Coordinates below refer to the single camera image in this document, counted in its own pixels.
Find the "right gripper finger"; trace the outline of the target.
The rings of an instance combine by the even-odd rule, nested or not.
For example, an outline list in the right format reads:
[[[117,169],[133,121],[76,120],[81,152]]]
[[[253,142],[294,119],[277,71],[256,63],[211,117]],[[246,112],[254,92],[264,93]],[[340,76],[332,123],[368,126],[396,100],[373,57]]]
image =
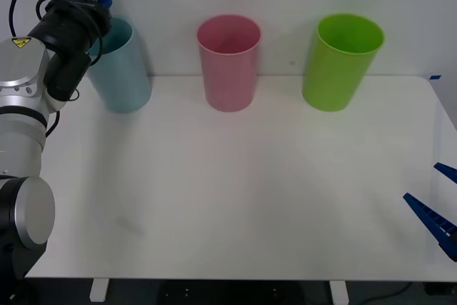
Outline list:
[[[436,163],[433,167],[448,179],[450,179],[453,183],[457,183],[457,169],[442,163]]]
[[[452,261],[456,261],[456,225],[409,193],[404,194],[403,199],[432,234],[444,253]]]

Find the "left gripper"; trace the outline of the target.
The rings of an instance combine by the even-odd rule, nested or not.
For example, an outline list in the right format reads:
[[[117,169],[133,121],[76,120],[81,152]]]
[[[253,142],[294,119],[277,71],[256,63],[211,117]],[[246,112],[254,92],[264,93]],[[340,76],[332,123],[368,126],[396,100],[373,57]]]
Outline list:
[[[112,0],[74,0],[96,22],[101,35],[105,37],[111,30]]]

